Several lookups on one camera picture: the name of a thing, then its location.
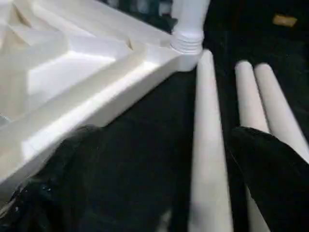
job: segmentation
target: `cylindrical leg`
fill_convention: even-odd
[[[232,215],[213,58],[197,66],[189,232],[232,232]]]
[[[255,75],[271,133],[288,144],[309,163],[308,143],[280,88],[272,68],[268,64],[260,64],[255,68]]]
[[[175,26],[171,47],[182,54],[180,71],[189,71],[197,64],[202,52],[204,21],[210,0],[184,0]]]
[[[244,127],[252,127],[268,133],[267,120],[252,65],[247,61],[241,61],[236,65],[235,73],[240,124]],[[250,232],[269,232],[270,230],[248,189],[247,197]]]

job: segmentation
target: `white plastic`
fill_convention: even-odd
[[[5,9],[12,4],[20,20],[0,14],[0,201],[71,131],[107,125],[175,72],[180,56],[162,47],[170,35],[96,1]]]
[[[287,143],[309,163],[308,142],[293,115],[272,68],[268,64],[260,64],[255,68],[255,75],[271,133]]]
[[[252,65],[247,61],[241,61],[235,66],[235,73],[240,124],[244,127],[251,127],[269,133]],[[250,231],[270,232],[248,188],[247,198]]]
[[[190,232],[232,232],[225,149],[213,57],[197,66]]]
[[[204,39],[203,27],[209,4],[210,0],[184,0],[182,9],[178,10],[181,13],[172,33],[171,47],[182,54],[180,71],[193,69],[200,58]]]

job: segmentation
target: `white chair leg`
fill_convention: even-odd
[[[309,147],[301,128],[280,88],[278,80],[268,64],[255,68],[256,80],[273,135],[293,148],[309,163]]]
[[[178,23],[175,26],[171,47],[182,54],[179,71],[193,69],[202,52],[204,21],[210,0],[183,0],[177,5]]]
[[[197,65],[189,232],[232,232],[225,149],[213,58]]]
[[[252,65],[247,61],[241,61],[236,65],[235,73],[240,124],[269,133]],[[250,232],[270,232],[248,188],[247,200]]]

